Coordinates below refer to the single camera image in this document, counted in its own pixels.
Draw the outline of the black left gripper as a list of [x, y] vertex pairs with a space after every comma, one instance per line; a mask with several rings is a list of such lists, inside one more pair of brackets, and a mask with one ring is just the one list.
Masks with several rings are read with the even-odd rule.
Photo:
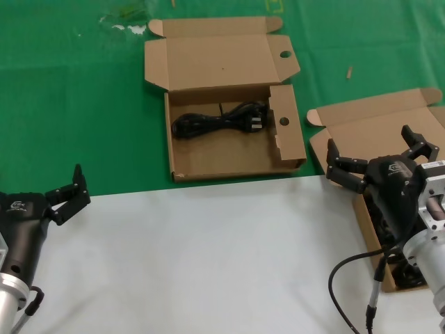
[[89, 204], [90, 194], [80, 164], [74, 168], [71, 184], [48, 191], [45, 195], [2, 193], [1, 236], [8, 251], [1, 272], [31, 284], [50, 219], [57, 225], [63, 225]]

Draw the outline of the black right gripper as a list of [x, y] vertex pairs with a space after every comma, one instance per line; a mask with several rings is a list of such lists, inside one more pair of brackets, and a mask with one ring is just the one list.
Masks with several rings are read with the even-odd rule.
[[436, 161], [439, 148], [429, 143], [422, 134], [404, 125], [401, 136], [408, 149], [402, 155], [391, 155], [367, 160], [342, 157], [332, 138], [327, 141], [326, 178], [334, 183], [363, 193], [368, 189], [373, 202], [393, 232], [397, 241], [406, 241], [417, 220], [418, 186], [412, 185], [416, 158]]

